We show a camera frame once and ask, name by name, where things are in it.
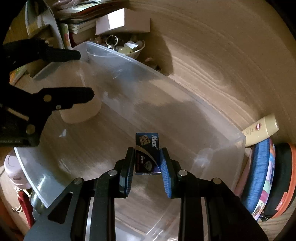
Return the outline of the blue pencil pouch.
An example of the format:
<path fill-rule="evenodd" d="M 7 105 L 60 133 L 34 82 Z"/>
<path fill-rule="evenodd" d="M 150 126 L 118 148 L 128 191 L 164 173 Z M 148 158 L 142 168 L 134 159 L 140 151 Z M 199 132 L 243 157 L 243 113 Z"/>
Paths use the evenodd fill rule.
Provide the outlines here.
<path fill-rule="evenodd" d="M 255 220 L 263 212 L 271 191 L 275 169 L 275 146 L 270 138 L 252 148 L 248 178 L 241 201 Z"/>

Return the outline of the fruit pattern booklet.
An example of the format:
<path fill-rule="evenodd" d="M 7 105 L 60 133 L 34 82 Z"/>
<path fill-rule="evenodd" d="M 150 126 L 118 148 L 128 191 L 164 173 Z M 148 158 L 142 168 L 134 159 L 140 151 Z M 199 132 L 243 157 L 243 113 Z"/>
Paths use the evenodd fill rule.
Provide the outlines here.
<path fill-rule="evenodd" d="M 71 42 L 70 42 L 70 35 L 69 35 L 69 28 L 67 24 L 61 23 L 61 33 L 63 43 L 66 49 L 72 49 Z"/>

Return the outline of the translucent plastic cup container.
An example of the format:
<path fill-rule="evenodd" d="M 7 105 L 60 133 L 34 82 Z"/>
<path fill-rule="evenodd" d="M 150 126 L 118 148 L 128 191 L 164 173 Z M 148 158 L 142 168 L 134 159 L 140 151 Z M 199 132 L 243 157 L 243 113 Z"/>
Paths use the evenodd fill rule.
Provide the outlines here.
<path fill-rule="evenodd" d="M 58 87 L 57 104 L 61 118 L 68 124 L 77 124 L 95 117 L 101 109 L 101 99 L 92 67 L 87 62 L 69 61 L 57 66 L 51 64 L 35 78 L 38 89 Z"/>

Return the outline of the pink round case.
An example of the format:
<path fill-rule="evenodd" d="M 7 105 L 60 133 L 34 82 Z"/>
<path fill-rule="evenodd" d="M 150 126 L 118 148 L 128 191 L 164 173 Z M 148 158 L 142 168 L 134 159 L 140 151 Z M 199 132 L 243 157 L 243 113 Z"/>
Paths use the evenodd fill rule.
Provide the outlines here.
<path fill-rule="evenodd" d="M 31 185 L 20 166 L 19 160 L 14 150 L 10 151 L 9 154 L 5 157 L 4 169 L 13 185 L 20 189 L 31 188 Z"/>

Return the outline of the blue Max staples box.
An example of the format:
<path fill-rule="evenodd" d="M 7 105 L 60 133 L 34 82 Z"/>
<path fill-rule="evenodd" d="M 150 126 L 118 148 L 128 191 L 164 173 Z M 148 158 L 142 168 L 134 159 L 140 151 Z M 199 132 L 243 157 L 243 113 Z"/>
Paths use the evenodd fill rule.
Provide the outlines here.
<path fill-rule="evenodd" d="M 161 173 L 158 133 L 136 133 L 135 173 L 149 176 Z"/>

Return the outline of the glass bowl with trinkets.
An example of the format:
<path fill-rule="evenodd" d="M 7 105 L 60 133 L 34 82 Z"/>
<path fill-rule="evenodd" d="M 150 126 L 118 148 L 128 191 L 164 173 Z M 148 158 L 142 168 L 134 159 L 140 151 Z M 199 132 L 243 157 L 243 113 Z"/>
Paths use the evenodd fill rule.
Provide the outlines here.
<path fill-rule="evenodd" d="M 145 41 L 140 40 L 137 35 L 99 35 L 91 41 L 132 59 L 137 59 L 145 48 Z"/>

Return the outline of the clear plastic storage bin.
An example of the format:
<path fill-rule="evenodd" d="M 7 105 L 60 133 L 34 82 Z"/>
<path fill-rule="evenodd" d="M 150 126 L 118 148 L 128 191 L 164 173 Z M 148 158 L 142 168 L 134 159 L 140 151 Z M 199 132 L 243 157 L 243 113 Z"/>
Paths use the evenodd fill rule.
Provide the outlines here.
<path fill-rule="evenodd" d="M 78 62 L 51 63 L 18 88 L 92 87 L 100 111 L 75 124 L 59 111 L 49 117 L 40 144 L 16 148 L 34 192 L 48 207 L 77 177 L 90 180 L 112 169 L 135 146 L 136 133 L 158 133 L 173 160 L 198 178 L 218 177 L 234 189 L 244 137 L 217 110 L 161 73 L 93 43 L 77 47 Z"/>

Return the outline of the white folder board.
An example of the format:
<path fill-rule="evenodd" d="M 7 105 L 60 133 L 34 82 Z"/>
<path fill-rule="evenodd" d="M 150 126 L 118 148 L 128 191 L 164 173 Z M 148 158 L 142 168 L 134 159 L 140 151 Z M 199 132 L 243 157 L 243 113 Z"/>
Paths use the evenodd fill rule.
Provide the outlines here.
<path fill-rule="evenodd" d="M 57 46 L 64 49 L 64 43 L 60 34 L 53 11 L 46 1 L 27 1 L 25 4 L 25 26 L 30 36 L 40 28 L 49 25 L 53 37 L 57 40 Z"/>

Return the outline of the black orange round case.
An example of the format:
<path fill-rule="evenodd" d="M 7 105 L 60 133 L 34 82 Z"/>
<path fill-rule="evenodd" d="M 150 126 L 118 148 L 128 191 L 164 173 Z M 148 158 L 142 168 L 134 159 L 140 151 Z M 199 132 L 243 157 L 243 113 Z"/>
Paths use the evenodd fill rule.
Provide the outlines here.
<path fill-rule="evenodd" d="M 295 145 L 280 143 L 275 146 L 273 183 L 262 220 L 281 216 L 295 198 Z"/>

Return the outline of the cream lotion tube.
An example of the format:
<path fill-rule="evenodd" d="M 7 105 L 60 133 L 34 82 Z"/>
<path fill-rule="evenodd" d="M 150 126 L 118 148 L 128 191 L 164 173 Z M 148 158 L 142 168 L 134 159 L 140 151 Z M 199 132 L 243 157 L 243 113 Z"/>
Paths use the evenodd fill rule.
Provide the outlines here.
<path fill-rule="evenodd" d="M 278 130 L 279 125 L 275 114 L 266 115 L 242 131 L 246 137 L 245 147 L 248 148 L 270 138 Z"/>

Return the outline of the small pink white box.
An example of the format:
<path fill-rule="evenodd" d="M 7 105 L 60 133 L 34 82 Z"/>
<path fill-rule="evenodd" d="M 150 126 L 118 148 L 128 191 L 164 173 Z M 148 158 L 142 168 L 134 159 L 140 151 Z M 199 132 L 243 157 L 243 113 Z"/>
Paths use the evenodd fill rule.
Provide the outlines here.
<path fill-rule="evenodd" d="M 96 20 L 95 35 L 115 33 L 149 33 L 150 17 L 142 12 L 122 8 Z"/>

